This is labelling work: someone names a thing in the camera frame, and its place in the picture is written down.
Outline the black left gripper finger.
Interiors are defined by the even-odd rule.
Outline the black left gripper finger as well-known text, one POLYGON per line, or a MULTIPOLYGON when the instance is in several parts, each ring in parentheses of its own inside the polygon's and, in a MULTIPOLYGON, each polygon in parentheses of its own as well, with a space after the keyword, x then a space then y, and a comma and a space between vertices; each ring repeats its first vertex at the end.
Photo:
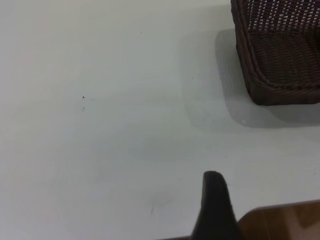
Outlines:
POLYGON ((203 174, 200 212, 192 240, 240 240, 242 233, 234 215, 228 186, 216 171, 203 174))

